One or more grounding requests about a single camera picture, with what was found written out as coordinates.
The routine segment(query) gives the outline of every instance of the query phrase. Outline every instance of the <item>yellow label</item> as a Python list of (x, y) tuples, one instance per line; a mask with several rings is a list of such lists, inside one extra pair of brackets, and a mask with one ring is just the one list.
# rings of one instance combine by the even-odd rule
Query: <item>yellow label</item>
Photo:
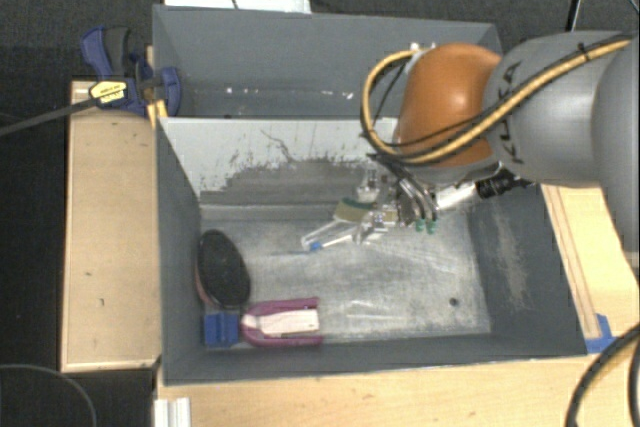
[(89, 90), (92, 98), (100, 98), (101, 103), (108, 103), (113, 100), (124, 98), (124, 91), (127, 89), (126, 82), (114, 82), (103, 80), (98, 82)]
[(99, 100), (100, 103), (104, 105), (106, 103), (111, 103), (114, 100), (120, 100), (121, 98), (124, 98), (124, 91), (117, 91), (115, 93), (111, 93), (110, 95), (101, 96)]

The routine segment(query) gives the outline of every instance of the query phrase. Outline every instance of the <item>blue tape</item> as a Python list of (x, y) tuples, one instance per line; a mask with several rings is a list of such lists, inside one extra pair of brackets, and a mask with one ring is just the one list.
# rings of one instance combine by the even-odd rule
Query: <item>blue tape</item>
[(607, 317), (596, 313), (596, 318), (598, 319), (598, 324), (600, 326), (600, 332), (602, 333), (602, 336), (600, 338), (587, 338), (584, 341), (585, 345), (587, 346), (587, 352), (589, 354), (597, 354), (599, 352), (602, 352), (616, 340), (616, 337), (611, 334), (611, 326), (609, 326)]

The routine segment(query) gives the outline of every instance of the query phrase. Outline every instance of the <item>clamp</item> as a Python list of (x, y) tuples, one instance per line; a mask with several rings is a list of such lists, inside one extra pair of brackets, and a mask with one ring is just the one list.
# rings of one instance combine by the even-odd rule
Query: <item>clamp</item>
[(84, 61), (90, 65), (98, 80), (117, 78), (124, 82), (120, 98), (107, 103), (98, 102), (102, 109), (120, 109), (146, 117), (145, 90), (164, 90), (164, 100), (169, 116), (175, 116), (180, 108), (182, 86), (176, 68), (165, 67), (159, 77), (154, 77), (153, 69), (141, 53), (129, 50), (131, 31), (126, 27), (105, 29), (94, 27), (84, 34), (80, 49)]

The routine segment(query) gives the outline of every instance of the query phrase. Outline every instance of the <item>orange object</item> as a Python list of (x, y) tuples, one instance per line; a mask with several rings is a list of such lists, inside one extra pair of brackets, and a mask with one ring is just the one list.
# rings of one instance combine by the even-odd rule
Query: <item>orange object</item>
[[(469, 43), (448, 43), (423, 55), (413, 66), (407, 81), (395, 139), (410, 143), (482, 112), (485, 86), (500, 56)], [(446, 141), (453, 128), (423, 142), (401, 147), (413, 153)], [(464, 166), (491, 156), (486, 140), (434, 164), (435, 167)]]

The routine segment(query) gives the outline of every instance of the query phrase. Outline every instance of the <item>bin floor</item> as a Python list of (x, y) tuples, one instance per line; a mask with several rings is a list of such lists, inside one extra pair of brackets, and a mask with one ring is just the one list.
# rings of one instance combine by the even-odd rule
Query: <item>bin floor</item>
[(225, 232), (252, 280), (251, 303), (317, 296), (329, 343), (488, 333), (490, 321), (467, 217), (432, 235), (396, 229), (358, 246), (304, 253), (300, 237), (323, 221), (203, 221)]

